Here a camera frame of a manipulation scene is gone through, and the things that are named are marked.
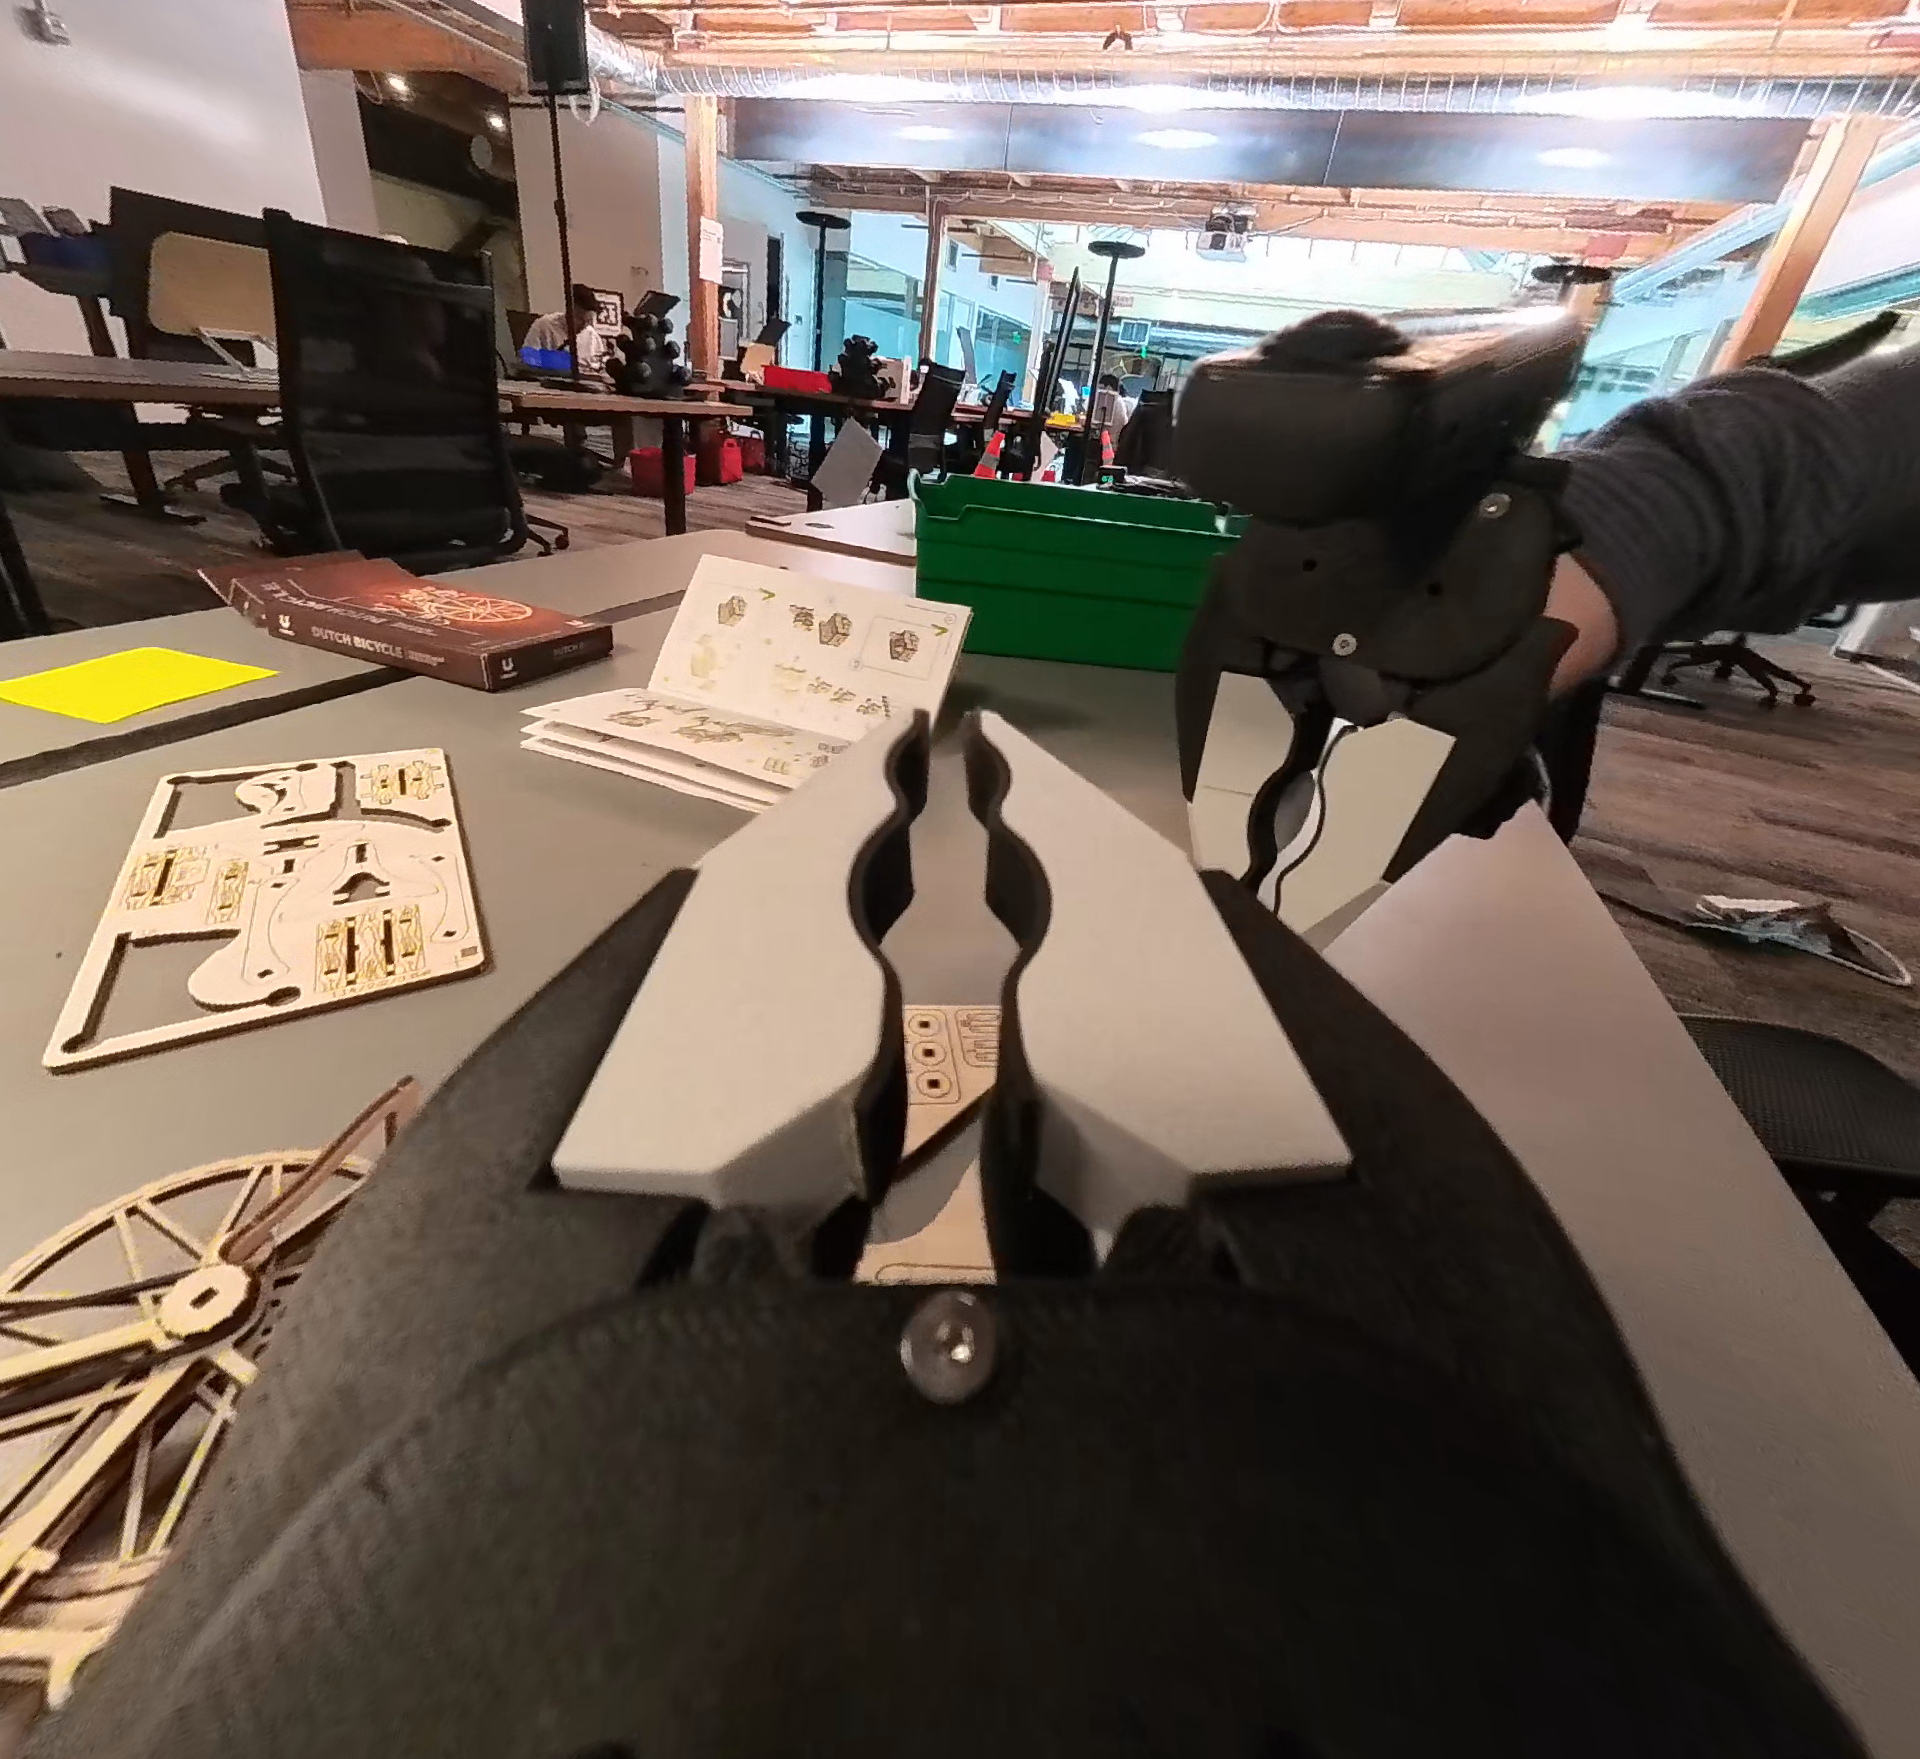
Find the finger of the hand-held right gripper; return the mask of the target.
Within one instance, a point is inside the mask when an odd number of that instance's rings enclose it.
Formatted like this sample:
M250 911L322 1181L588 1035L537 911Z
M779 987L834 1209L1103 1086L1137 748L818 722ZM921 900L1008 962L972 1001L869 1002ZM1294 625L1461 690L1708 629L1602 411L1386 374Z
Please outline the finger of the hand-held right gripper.
M1323 660L1262 636L1225 588L1206 588L1176 675L1192 859L1279 907L1285 853L1316 830L1314 770L1331 737Z
M1491 669L1371 723L1337 718L1279 803L1279 918L1331 937L1485 807L1534 729L1534 675Z

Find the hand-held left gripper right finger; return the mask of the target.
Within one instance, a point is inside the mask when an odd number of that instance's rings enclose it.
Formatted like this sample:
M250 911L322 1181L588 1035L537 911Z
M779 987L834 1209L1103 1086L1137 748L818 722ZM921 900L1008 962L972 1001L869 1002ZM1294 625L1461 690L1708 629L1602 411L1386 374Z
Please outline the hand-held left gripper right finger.
M979 1123L990 1228L1120 1228L1237 1185L1341 1178L1352 1151L1177 847L977 711L966 776L986 904L1017 944Z

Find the small wooden parts sheet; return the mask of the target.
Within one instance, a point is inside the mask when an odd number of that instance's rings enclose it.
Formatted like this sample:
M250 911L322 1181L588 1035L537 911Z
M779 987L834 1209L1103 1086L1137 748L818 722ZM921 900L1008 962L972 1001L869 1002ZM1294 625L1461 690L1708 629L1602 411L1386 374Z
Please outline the small wooden parts sheet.
M899 1168L871 1215L854 1281L977 1286L995 1279L977 1185L977 1117L995 1089L995 1004L901 1010L905 1123Z

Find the person's right forearm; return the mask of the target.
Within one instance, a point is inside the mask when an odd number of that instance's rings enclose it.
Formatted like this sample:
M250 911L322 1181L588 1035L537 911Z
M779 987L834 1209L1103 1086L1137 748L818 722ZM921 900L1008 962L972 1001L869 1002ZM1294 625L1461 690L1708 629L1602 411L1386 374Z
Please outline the person's right forearm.
M1641 400L1570 450L1563 498L1619 658L1913 598L1918 348L1816 379L1748 365Z

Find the person's right hand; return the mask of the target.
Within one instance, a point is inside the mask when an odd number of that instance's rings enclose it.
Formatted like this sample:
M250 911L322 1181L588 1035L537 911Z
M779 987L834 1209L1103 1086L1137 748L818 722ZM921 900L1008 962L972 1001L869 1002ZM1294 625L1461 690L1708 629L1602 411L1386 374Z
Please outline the person's right hand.
M1568 633L1552 669L1551 700L1570 696L1619 658L1614 600L1573 552L1554 562L1545 617Z

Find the stack of green plastic crates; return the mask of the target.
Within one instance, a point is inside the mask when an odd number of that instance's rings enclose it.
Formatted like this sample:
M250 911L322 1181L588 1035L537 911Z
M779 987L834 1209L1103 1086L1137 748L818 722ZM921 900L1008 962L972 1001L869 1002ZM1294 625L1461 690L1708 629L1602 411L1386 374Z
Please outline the stack of green plastic crates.
M917 593L975 658L1173 671L1247 515L1199 498L950 475L917 487Z

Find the paper instruction booklet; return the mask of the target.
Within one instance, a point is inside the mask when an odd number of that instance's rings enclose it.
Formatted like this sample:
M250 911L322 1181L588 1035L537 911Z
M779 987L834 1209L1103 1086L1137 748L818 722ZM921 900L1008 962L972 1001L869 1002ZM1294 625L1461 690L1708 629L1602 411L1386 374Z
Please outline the paper instruction booklet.
M938 716L972 609L707 555L649 681L529 708L522 746L766 811L868 733Z

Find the black swivel chair base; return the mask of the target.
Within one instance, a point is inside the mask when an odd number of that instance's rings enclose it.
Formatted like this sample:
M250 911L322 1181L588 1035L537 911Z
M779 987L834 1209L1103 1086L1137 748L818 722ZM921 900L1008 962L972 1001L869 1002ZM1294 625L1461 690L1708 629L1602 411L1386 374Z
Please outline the black swivel chair base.
M1747 633L1643 645L1610 681L1610 691L1641 703L1703 709L1703 700L1675 690L1686 671L1703 671L1723 685L1743 678L1758 688L1762 708L1779 705L1782 691L1799 708L1814 703L1810 679L1753 649Z

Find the brown cardboard box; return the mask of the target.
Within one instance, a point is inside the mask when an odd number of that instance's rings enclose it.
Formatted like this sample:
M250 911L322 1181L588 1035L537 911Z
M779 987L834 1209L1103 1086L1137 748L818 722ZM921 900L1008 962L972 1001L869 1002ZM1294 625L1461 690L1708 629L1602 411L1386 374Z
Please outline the brown cardboard box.
M329 551L302 557L252 555L240 561L205 564L198 577L230 609L254 623L269 620L269 607L296 600L368 600L378 588L410 574L388 558L368 558L356 551Z
M401 574L269 578L246 593L290 643L488 693L517 691L610 656L610 625Z

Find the black chair seat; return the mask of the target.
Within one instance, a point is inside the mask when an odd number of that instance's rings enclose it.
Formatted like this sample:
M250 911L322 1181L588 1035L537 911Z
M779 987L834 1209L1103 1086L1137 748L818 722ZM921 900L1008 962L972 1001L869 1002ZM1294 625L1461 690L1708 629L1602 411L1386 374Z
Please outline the black chair seat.
M1918 1195L1915 1086L1876 1054L1799 1026L1713 1015L1682 1026L1915 1371L1915 1261L1876 1228L1887 1206Z

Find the wooden spoked wheel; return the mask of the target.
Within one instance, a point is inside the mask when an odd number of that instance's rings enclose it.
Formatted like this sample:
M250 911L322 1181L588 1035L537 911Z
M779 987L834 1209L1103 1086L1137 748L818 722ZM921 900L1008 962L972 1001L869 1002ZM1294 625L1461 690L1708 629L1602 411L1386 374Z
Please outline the wooden spoked wheel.
M420 1099L406 1077L322 1147L163 1174L3 1266L3 1755L166 1564L299 1279Z

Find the yellow paper sheet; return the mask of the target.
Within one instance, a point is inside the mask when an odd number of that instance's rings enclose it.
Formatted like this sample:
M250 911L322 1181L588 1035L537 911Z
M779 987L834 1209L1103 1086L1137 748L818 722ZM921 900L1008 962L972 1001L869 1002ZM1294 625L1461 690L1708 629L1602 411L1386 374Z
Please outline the yellow paper sheet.
M275 668L148 645L3 679L1 703L84 723L116 723L275 675Z

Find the black mesh office chair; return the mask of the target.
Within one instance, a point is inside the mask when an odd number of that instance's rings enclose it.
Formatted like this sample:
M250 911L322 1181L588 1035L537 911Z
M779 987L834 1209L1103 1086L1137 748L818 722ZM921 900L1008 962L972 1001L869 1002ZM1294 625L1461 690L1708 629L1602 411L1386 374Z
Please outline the black mesh office chair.
M413 573L568 546L525 510L499 419L492 271L261 213L290 482L234 491L278 555L356 551Z

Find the dark wooden desk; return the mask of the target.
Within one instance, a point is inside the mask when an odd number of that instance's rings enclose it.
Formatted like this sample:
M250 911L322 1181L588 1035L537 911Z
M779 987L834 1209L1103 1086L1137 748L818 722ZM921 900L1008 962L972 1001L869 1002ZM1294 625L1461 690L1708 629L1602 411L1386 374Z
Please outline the dark wooden desk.
M196 526L202 512L173 503L158 480L149 448L158 423L143 407L171 407L205 413L213 419L261 422L280 413L280 384L273 370L234 365L125 358L113 354L75 354L45 350L1 350L3 407L63 405L113 407L128 419L94 422L94 430L60 428L60 440L75 438L77 450L119 455L130 487L105 491L103 503L135 512L148 519ZM685 530L683 438L685 428L743 422L749 405L713 399L633 396L608 389L540 384L506 379L497 384L495 408L503 419L572 425L631 428L656 422L667 473L665 530Z

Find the black speaker on stand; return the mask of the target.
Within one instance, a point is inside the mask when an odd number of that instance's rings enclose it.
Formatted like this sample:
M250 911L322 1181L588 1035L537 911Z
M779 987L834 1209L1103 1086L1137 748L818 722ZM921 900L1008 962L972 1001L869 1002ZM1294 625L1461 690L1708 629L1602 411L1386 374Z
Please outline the black speaker on stand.
M572 251L558 107L590 95L588 0L520 0L522 63L530 97L542 107L565 302L572 286Z

